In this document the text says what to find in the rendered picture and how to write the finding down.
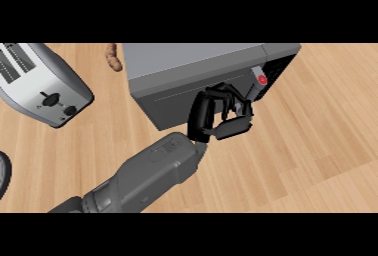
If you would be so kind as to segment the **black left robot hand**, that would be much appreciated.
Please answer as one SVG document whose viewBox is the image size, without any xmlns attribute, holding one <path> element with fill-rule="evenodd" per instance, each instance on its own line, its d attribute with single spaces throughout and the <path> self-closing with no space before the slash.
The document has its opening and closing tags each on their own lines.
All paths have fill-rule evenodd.
<svg viewBox="0 0 378 256">
<path fill-rule="evenodd" d="M 214 124 L 215 101 L 223 102 L 221 123 Z M 223 140 L 245 133 L 251 129 L 252 119 L 251 101 L 240 95 L 232 84 L 221 82 L 212 87 L 206 87 L 196 94 L 189 119 L 187 137 L 196 142 L 206 143 L 209 136 Z"/>
</svg>

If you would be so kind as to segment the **dark grey microwave door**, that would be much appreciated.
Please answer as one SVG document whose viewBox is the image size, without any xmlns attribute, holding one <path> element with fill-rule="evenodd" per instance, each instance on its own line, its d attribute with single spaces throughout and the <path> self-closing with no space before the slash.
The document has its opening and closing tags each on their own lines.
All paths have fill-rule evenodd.
<svg viewBox="0 0 378 256">
<path fill-rule="evenodd" d="M 243 68 L 211 77 L 196 76 L 177 81 L 161 80 L 158 75 L 128 80 L 131 97 L 158 130 L 187 122 L 198 92 L 221 82 L 232 84 L 246 96 L 254 83 L 252 70 Z"/>
</svg>

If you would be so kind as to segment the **grey microwave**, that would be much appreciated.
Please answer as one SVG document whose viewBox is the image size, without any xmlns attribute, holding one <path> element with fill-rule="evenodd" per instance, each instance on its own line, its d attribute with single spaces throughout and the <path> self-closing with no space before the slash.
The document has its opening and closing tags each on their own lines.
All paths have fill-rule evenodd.
<svg viewBox="0 0 378 256">
<path fill-rule="evenodd" d="M 125 43 L 127 79 L 158 75 L 177 81 L 211 77 L 243 68 L 263 70 L 274 83 L 301 45 L 297 43 Z"/>
</svg>

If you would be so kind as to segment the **brown bread loaf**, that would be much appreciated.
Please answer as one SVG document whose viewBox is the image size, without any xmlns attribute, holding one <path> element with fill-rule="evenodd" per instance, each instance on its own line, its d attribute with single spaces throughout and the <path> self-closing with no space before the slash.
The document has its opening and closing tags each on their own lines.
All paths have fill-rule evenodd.
<svg viewBox="0 0 378 256">
<path fill-rule="evenodd" d="M 116 57 L 116 44 L 115 43 L 109 43 L 106 45 L 105 58 L 106 58 L 106 62 L 109 64 L 109 67 L 112 68 L 112 70 L 115 72 L 119 72 L 122 70 L 122 64 Z"/>
</svg>

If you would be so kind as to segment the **silver toaster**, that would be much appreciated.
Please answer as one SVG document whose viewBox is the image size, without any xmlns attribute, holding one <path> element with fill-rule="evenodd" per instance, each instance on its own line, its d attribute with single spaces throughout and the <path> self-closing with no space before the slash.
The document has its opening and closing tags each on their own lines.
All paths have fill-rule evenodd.
<svg viewBox="0 0 378 256">
<path fill-rule="evenodd" d="M 60 128 L 94 95 L 44 43 L 0 43 L 0 98 L 19 113 Z"/>
</svg>

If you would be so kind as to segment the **dark round pan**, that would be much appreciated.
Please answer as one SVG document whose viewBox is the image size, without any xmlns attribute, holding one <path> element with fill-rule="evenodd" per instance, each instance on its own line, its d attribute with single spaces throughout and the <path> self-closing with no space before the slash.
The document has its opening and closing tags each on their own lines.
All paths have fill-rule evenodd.
<svg viewBox="0 0 378 256">
<path fill-rule="evenodd" d="M 12 177 L 12 162 L 4 152 L 0 151 L 0 200 L 4 196 Z"/>
</svg>

